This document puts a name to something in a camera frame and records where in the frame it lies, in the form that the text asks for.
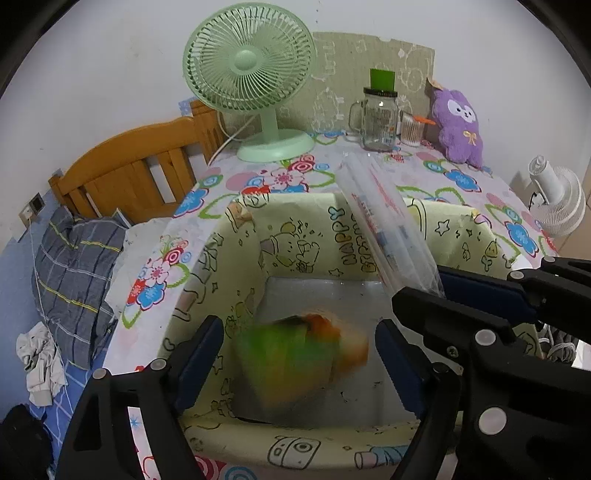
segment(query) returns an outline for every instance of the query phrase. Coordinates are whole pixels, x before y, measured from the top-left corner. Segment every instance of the blurry colored object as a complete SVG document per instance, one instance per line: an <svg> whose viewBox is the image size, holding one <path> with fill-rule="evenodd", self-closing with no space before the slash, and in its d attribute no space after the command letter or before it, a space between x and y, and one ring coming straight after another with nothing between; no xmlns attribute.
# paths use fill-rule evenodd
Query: blurry colored object
<svg viewBox="0 0 591 480"><path fill-rule="evenodd" d="M236 339L236 352L262 406L277 408L365 365L369 343L311 313L254 326Z"/></svg>

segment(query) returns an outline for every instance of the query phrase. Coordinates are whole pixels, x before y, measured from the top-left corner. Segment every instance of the white desk fan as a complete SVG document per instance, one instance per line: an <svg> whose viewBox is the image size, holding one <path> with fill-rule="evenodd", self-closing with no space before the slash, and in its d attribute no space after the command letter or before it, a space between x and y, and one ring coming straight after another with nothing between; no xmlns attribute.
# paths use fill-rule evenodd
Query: white desk fan
<svg viewBox="0 0 591 480"><path fill-rule="evenodd" d="M585 196L577 176L568 168L552 168L541 155L530 162L528 169L544 199L531 206L533 217L552 238L572 233L585 213Z"/></svg>

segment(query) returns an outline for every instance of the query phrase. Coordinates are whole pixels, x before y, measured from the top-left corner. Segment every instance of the wooden headboard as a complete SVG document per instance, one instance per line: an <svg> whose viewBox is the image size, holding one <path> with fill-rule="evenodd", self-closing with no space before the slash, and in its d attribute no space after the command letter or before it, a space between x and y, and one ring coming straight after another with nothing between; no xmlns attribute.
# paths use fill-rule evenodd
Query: wooden headboard
<svg viewBox="0 0 591 480"><path fill-rule="evenodd" d="M92 148L49 185L57 200L88 218L112 215L120 208L134 223L172 216L195 185L195 176L183 147L199 144L209 162L223 142L216 112L198 100L193 116L129 130ZM175 202L164 203L146 158L155 155Z"/></svg>

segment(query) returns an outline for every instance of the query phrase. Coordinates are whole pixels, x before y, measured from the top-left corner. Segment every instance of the black bag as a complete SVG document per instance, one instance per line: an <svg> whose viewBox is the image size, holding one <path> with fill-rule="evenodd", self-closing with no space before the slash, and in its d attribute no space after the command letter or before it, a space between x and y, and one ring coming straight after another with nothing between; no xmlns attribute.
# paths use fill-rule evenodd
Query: black bag
<svg viewBox="0 0 591 480"><path fill-rule="evenodd" d="M52 461L51 437L43 422L25 405L13 407L0 423L0 478L47 480Z"/></svg>

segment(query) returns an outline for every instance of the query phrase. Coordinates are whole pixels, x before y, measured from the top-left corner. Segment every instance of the gold bow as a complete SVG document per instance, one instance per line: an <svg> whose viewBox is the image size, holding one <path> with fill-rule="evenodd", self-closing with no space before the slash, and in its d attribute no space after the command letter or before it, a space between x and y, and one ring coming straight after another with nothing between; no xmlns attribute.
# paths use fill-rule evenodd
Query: gold bow
<svg viewBox="0 0 591 480"><path fill-rule="evenodd" d="M478 139L476 134L469 132L468 130L464 130L464 137L468 139L468 144L472 144L476 146L476 140Z"/></svg>

